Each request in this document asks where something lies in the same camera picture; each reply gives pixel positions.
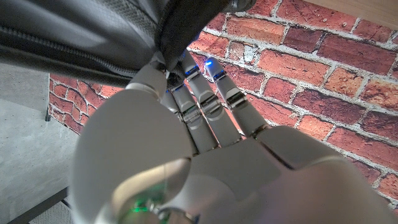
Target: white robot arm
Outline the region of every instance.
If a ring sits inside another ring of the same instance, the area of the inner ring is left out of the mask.
[[[156,54],[86,124],[73,160],[77,223],[397,223],[337,152],[271,128],[223,67],[206,69],[242,129],[185,52],[166,91]]]

